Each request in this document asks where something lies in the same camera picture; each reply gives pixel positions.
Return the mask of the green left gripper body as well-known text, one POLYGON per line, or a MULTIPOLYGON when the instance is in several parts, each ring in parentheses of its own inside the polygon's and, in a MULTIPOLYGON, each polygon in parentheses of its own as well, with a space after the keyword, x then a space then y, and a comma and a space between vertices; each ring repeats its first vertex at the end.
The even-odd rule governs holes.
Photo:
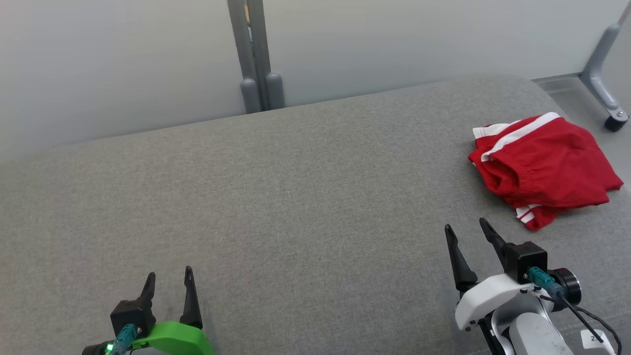
POLYGON ((147 337, 136 339, 131 344, 133 350, 146 348, 169 355, 214 354, 214 348, 201 329, 175 321, 156 324, 147 337))

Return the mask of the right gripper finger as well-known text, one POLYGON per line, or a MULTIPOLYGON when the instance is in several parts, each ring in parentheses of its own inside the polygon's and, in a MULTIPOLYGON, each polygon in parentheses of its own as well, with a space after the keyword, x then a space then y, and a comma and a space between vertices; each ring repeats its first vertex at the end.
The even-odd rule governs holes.
POLYGON ((505 247, 507 243, 503 240, 503 238, 496 232, 496 230, 492 227, 491 223, 486 218, 479 218, 480 227, 482 228, 483 234, 487 241, 492 244, 493 249, 498 256, 498 260, 500 261, 502 268, 504 271, 507 270, 506 256, 505 256, 505 247))
POLYGON ((449 224, 445 225, 445 235, 455 287, 460 294, 464 294, 478 284, 478 277, 462 255, 458 238, 449 224))

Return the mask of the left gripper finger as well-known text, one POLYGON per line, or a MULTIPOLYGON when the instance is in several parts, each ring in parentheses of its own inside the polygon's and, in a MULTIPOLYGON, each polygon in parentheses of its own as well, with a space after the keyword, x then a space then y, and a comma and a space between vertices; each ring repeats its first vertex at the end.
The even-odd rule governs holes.
POLYGON ((183 283, 186 288, 183 313, 180 323, 198 329, 203 329, 201 309, 199 307, 198 291, 191 266, 185 268, 183 283))
POLYGON ((139 303, 144 311, 151 310, 152 299, 155 295, 155 282, 155 272, 149 272, 139 296, 139 303))

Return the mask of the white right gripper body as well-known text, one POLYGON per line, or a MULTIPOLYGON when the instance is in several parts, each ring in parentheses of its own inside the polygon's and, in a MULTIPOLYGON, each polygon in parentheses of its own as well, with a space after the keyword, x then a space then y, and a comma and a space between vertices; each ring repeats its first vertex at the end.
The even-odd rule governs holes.
POLYGON ((519 284, 507 274, 491 276, 464 293, 455 310, 459 330, 470 327, 471 322, 482 319, 500 306, 511 301, 521 290, 534 289, 533 283, 519 284))

